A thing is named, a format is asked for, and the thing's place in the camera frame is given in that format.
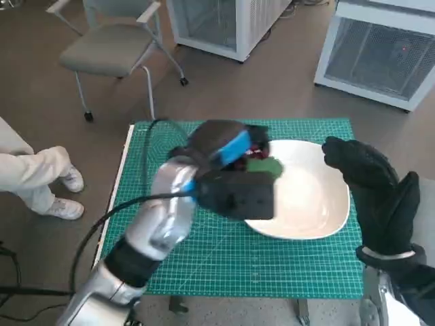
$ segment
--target white cabinet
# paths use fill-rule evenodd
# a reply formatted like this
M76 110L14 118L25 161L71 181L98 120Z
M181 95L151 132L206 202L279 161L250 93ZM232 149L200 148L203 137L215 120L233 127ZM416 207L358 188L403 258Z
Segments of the white cabinet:
M433 13L341 1L315 83L413 111L435 84L434 35Z
M175 43L245 61L292 0L168 0Z
M435 0L369 0L374 3L395 5L398 7L423 10L425 12L435 12Z

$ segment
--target green cutting mat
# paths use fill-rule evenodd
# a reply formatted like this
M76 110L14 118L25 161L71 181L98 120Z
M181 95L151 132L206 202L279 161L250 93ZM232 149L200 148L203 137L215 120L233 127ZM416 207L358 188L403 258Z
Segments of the green cutting mat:
M300 139L323 143L333 135L352 139L349 120L244 120L269 127L271 139ZM200 122L182 122L192 132ZM149 123L135 125L115 204L141 195L141 153ZM153 130L148 154L149 180L166 160L167 153L184 143L168 124ZM138 206L112 217L102 257L133 220ZM164 295L225 297L359 298L362 265L355 257L361 244L355 207L347 225L321 240L291 241L255 233L244 222L231 221L197 209L192 231L164 260L147 292Z

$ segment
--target floor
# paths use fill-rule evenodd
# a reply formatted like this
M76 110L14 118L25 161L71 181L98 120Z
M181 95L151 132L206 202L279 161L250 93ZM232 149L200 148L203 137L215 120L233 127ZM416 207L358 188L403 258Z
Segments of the floor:
M73 74L57 63L75 35L44 12L49 0L27 1L19 10L0 12L0 115L36 150L65 146L86 178L87 188L59 196L79 200L84 218L66 222L39 217L9 194L0 194L0 239L18 253L23 283L66 289L71 258L89 227L103 214L109 199L128 125L149 119L145 76L138 71L117 81L86 76L84 83L93 124L82 117ZM66 16L84 28L79 0ZM280 20L271 36L240 65L185 47L175 56L190 80L187 88L164 56L150 60L158 115L176 120L206 118L349 117L357 139L387 154L399 172L416 170L435 178L435 92L412 114L336 90L315 87L313 76L333 5L300 7L295 17ZM163 15L164 40L173 48ZM80 280L90 269L96 239L89 244ZM13 282L10 263L1 260L1 280ZM15 297L2 313L30 316L63 298ZM167 312L167 298L147 297L140 317L147 325L297 325L286 300L192 298L184 319ZM312 325L357 325L357 302L311 300ZM32 325L53 325L60 310L51 310ZM2 325L14 325L1 320Z

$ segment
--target chair leg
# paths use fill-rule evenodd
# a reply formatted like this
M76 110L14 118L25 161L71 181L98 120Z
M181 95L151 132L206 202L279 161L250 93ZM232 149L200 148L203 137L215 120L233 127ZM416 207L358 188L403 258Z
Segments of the chair leg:
M141 68L147 73L147 80L148 80L148 98L150 100L150 112L151 112L151 118L153 120L156 119L156 116L154 115L154 97L152 96L152 82L151 82L151 73L150 70L145 67L141 66Z
M79 73L77 71L74 71L75 73L75 80L77 82L77 87L79 88L79 95L80 100L82 101L83 109L84 109L84 118L87 122L94 121L94 117L92 116L92 112L88 109L88 106L86 105L86 101L84 99L83 89L82 89L82 83L80 82Z
M151 31L151 29L148 26L145 25L145 29L151 34L151 37L156 42L157 46L167 55L169 60L174 64L175 68L178 70L179 75L180 75L180 80L179 81L182 84L182 86L188 85L189 81L186 79L186 77L184 77L184 71L183 71L183 69L178 64L178 62L174 59L172 54L168 50L166 50L166 48L164 47L164 45L161 42L161 40L159 40L159 38L157 36L155 36L155 34L153 34L153 32Z

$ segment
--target person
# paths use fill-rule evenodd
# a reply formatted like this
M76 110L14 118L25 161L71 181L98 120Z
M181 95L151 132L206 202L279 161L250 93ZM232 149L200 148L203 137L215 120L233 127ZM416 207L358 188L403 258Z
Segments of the person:
M40 215L74 220L83 215L79 202L57 198L48 185L60 179L70 192L80 192L84 180L67 150L56 146L38 153L0 117L0 192L11 192Z

